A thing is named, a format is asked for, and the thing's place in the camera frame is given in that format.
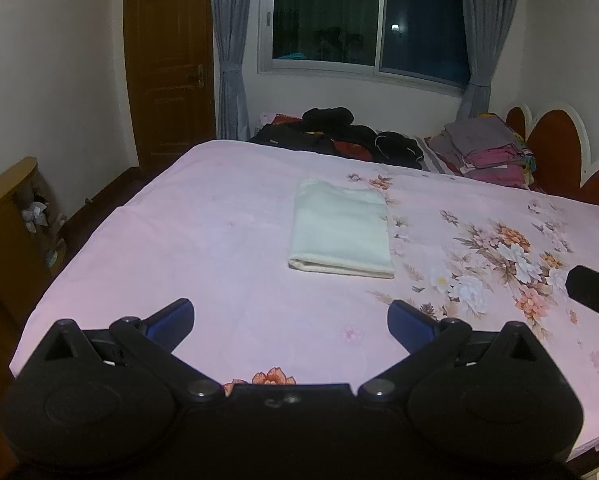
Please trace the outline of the cream white knit sweater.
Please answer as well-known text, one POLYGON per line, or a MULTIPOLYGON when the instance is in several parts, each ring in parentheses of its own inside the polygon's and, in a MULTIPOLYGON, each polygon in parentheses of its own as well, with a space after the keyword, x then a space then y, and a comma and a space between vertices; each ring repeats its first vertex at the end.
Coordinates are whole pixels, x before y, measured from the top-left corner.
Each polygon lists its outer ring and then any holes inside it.
POLYGON ((395 278, 383 195, 316 179, 301 181, 288 266, 303 272, 395 278))

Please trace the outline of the stack of folded clothes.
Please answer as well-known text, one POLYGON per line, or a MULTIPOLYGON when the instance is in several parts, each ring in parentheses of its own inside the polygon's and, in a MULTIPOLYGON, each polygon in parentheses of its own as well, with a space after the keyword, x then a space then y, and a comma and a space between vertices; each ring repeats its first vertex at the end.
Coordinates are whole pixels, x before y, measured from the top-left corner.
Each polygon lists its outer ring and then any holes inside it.
POLYGON ((509 188, 534 184, 533 152, 523 136, 495 114, 450 122, 441 133, 415 141, 432 172, 509 188))

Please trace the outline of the pile of black clothes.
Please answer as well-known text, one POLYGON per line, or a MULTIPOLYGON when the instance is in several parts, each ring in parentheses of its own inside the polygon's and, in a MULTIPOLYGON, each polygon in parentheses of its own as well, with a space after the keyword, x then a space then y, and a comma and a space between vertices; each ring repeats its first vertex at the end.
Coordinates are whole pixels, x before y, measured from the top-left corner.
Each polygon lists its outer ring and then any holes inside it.
POLYGON ((346 107, 312 108, 301 117, 276 114, 252 143, 421 170, 424 153, 413 139, 355 123, 346 107))

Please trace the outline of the pink floral bed sheet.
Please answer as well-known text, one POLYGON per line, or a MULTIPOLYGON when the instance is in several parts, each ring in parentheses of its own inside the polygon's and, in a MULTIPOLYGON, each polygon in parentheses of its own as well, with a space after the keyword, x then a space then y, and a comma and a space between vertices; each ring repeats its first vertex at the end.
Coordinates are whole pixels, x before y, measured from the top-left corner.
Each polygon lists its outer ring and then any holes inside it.
POLYGON ((599 314, 569 299, 573 266, 599 272, 599 207, 518 188, 252 143, 182 156, 93 233, 46 291, 11 362, 50 326, 102 328, 191 300, 179 359, 218 382, 359 386, 400 361, 388 304, 478 330, 529 325, 583 404, 575 444, 599 446, 599 314), (301 272, 287 263, 294 198, 307 179, 387 205, 390 280, 301 272))

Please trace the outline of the red white scalloped headboard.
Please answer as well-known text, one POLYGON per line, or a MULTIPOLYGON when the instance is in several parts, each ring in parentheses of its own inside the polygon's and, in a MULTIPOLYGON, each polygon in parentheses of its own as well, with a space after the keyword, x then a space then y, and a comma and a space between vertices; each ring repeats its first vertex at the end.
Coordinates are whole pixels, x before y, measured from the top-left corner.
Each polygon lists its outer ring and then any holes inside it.
POLYGON ((599 206, 599 159, 592 158, 587 129, 574 107, 557 103, 534 116, 526 104, 514 104, 505 123, 535 156, 535 188, 599 206))

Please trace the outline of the wooden side cabinet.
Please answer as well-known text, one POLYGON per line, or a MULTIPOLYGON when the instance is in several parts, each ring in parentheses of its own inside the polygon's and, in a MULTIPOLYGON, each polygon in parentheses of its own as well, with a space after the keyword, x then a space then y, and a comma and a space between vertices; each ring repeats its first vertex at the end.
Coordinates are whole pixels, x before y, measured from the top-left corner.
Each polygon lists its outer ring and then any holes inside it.
POLYGON ((23 328, 60 273, 64 240, 49 224, 27 226, 22 212, 42 198, 38 162, 27 156, 0 174, 0 307, 23 328))

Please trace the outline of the brown wooden door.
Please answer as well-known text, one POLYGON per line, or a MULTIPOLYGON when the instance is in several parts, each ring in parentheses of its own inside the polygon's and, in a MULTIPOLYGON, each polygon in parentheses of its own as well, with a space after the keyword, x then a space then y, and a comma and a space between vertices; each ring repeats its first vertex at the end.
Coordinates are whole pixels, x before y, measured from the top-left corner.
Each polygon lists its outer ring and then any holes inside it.
POLYGON ((124 56, 139 165, 155 177, 216 137, 210 0, 124 0, 124 56))

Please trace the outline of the right grey curtain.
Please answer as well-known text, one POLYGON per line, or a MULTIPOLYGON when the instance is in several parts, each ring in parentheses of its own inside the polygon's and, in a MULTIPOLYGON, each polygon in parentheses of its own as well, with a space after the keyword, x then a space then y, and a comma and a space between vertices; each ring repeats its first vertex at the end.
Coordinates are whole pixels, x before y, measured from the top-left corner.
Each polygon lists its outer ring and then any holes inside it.
POLYGON ((513 21, 517 0, 462 0, 470 78, 457 118, 487 112, 493 75, 513 21))

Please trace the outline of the grey curtain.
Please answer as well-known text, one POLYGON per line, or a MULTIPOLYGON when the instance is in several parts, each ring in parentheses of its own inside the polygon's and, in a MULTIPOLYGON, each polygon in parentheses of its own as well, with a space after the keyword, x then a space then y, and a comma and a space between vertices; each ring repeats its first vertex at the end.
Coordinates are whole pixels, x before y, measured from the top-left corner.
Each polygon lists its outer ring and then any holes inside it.
POLYGON ((487 112, 493 75, 513 21, 517 0, 462 0, 470 78, 457 118, 487 112))
POLYGON ((250 0, 210 0, 214 41, 218 51, 220 139, 247 141, 250 137, 243 58, 250 0))

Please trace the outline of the white framed window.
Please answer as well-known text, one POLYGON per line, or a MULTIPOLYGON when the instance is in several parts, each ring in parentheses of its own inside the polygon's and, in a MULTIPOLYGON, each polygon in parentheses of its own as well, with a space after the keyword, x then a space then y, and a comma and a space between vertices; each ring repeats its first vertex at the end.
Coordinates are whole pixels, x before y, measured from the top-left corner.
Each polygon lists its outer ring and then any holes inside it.
POLYGON ((258 48, 265 72, 470 79, 462 0, 259 0, 258 48))

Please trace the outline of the left grey curtain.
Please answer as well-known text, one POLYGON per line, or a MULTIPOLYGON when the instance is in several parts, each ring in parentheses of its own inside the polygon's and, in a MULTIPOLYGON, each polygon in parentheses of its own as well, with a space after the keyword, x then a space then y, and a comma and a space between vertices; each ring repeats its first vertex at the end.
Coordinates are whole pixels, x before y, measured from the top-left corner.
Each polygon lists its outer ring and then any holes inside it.
POLYGON ((210 0, 214 41, 218 51, 220 139, 247 141, 250 137, 243 58, 250 0, 210 0))

